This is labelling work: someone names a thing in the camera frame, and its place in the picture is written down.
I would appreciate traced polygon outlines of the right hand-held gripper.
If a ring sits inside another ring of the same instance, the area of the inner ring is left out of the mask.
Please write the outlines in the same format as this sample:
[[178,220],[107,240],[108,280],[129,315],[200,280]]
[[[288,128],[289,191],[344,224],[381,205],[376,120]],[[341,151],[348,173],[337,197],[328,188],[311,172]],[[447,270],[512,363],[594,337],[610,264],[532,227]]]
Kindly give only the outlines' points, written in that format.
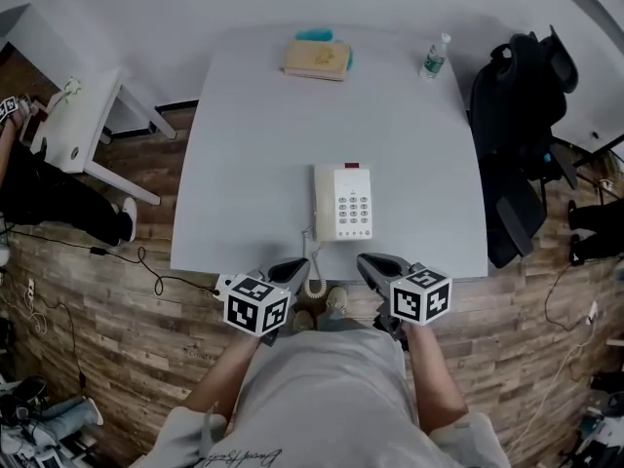
[[449,312],[452,278],[436,268],[385,253],[360,253],[357,269],[382,298],[374,326],[403,337],[403,323],[427,326]]

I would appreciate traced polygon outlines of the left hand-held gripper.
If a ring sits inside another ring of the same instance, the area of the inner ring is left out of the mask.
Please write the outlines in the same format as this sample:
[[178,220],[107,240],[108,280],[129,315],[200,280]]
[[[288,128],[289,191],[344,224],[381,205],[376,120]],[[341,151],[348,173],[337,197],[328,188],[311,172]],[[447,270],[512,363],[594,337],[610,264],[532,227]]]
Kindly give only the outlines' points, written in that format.
[[264,271],[224,275],[223,322],[273,345],[287,321],[292,293],[301,291],[309,272],[307,258],[288,257]]

